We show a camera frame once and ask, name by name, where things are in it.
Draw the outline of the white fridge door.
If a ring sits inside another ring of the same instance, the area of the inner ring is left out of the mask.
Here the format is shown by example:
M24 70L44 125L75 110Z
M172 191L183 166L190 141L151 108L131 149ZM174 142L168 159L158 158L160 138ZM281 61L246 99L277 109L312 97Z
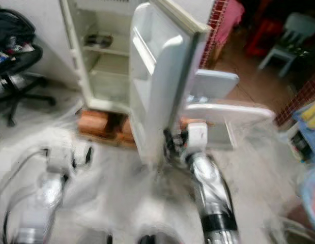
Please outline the white fridge door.
M180 125L210 28L172 0L148 0L134 11L129 44L129 112L143 164L159 165L164 131Z

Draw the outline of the white open fridge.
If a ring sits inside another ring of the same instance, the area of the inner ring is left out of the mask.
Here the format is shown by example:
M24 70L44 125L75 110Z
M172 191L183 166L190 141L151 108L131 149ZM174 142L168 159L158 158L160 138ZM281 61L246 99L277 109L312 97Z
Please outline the white open fridge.
M129 113L129 46L134 10L147 0L59 0L85 104ZM88 35L113 35L106 49L85 46Z

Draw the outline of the grey right robot leg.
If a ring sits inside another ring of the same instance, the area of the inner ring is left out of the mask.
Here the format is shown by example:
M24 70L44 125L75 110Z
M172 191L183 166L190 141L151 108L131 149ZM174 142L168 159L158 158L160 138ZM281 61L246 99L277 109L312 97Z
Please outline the grey right robot leg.
M167 234L149 234L138 239L137 244L179 244Z

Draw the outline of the steel bowl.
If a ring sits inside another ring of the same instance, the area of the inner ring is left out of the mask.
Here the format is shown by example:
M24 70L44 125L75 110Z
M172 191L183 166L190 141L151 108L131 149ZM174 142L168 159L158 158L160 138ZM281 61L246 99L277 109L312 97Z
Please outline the steel bowl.
M113 35L92 34L85 38L85 46L100 49L109 48L114 42Z

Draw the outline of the black office chair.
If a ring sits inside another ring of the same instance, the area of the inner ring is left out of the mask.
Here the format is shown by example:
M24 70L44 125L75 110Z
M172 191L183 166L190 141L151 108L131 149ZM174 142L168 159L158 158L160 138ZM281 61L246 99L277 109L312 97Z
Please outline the black office chair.
M0 9L0 80L8 94L0 97L0 103L9 103L8 126L15 125L14 116L20 101L38 100L55 106L52 96L30 95L29 91L37 86L46 87L48 81L39 77L19 88L14 84L13 75L20 75L33 67L43 58L43 49L34 44L36 28L20 12L11 9Z

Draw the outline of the black box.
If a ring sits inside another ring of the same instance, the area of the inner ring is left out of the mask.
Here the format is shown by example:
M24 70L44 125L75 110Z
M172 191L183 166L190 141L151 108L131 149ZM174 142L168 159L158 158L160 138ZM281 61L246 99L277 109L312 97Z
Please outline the black box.
M291 143L296 149L297 153L301 156L301 160L307 164L311 164L313 162L313 149L303 137L301 132L295 133L294 137L291 138Z

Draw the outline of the red plastic stool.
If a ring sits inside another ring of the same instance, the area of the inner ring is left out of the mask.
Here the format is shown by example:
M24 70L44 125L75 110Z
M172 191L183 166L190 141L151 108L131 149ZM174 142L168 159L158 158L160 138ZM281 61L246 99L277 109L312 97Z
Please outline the red plastic stool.
M265 56L277 42L283 30L283 22L278 19L262 19L246 40L245 55Z

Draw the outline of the yellow garment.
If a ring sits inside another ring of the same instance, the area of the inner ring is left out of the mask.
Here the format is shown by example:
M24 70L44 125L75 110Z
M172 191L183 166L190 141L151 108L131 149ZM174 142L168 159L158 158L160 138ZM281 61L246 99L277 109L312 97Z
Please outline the yellow garment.
M315 130L315 102L308 105L308 107L301 112L301 120L306 124L307 128Z

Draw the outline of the pink cloth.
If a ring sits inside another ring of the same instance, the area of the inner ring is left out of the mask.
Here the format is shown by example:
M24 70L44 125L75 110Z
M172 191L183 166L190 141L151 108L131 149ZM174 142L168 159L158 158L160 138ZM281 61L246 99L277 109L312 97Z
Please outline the pink cloth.
M224 42L231 34L233 28L241 23L243 14L245 14L245 7L240 0L228 0L224 19L216 32L216 39Z

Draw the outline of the grey plastic chair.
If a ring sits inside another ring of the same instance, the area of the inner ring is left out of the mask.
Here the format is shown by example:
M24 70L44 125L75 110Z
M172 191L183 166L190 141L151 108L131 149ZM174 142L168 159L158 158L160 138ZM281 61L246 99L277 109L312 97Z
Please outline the grey plastic chair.
M285 61L278 76L285 77L295 60L304 53L302 45L313 35L315 18L297 12L290 14L283 25L283 32L258 66L258 70L264 69L271 59L278 58Z

